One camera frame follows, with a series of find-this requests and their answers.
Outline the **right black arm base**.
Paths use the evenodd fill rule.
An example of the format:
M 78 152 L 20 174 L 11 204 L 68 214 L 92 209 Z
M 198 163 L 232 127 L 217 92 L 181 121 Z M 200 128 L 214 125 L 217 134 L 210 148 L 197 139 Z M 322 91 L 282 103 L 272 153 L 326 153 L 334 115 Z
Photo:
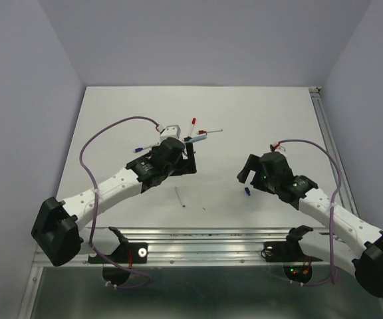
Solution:
M 292 228 L 284 241 L 265 242 L 260 255 L 268 263 L 300 263 L 283 266 L 283 271 L 287 279 L 306 285 L 313 275 L 313 258 L 304 254 L 299 242 L 304 235 L 311 232 L 313 228 L 305 225 Z

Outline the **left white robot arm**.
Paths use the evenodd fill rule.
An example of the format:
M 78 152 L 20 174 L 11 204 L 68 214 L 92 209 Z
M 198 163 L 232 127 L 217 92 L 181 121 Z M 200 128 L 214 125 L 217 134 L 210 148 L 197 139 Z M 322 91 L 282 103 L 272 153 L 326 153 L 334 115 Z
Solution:
M 31 236 L 52 265 L 62 266 L 89 253 L 90 245 L 84 242 L 89 235 L 80 232 L 97 215 L 159 186 L 168 177 L 196 172 L 193 144 L 166 138 L 96 187 L 60 201 L 55 197 L 44 200 Z

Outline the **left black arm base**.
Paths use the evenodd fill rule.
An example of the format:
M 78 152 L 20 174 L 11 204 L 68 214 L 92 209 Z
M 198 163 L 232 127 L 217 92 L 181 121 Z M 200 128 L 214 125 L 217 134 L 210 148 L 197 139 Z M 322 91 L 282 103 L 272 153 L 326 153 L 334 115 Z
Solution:
M 88 263 L 102 265 L 105 285 L 116 290 L 135 289 L 151 282 L 149 274 L 134 266 L 147 263 L 148 244 L 131 242 L 116 227 L 109 227 L 98 233 L 96 240 L 100 250 L 92 248 Z

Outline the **white marker blue cap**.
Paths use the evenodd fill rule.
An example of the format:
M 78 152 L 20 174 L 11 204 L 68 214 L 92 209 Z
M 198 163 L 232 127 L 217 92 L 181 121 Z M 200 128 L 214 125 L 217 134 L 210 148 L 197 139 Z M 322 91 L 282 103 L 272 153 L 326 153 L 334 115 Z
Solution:
M 135 148 L 134 149 L 134 153 L 139 153 L 139 152 L 151 149 L 151 148 L 159 146 L 159 145 L 160 145 L 159 143 L 155 143 L 155 144 L 150 144 L 150 145 L 147 145 L 147 146 L 141 146 L 141 147 Z

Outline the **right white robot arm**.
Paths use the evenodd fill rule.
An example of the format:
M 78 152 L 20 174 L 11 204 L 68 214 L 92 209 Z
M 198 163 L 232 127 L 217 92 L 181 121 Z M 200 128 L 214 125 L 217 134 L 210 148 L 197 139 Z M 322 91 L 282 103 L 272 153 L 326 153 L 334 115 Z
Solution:
M 282 202 L 312 217 L 328 228 L 322 234 L 312 227 L 292 228 L 284 241 L 269 241 L 261 256 L 268 263 L 304 261 L 332 262 L 351 274 L 369 294 L 383 297 L 383 230 L 366 223 L 337 205 L 311 179 L 294 175 L 286 157 L 269 152 L 251 154 L 237 179 L 245 183 L 249 174 L 254 189 L 276 195 Z

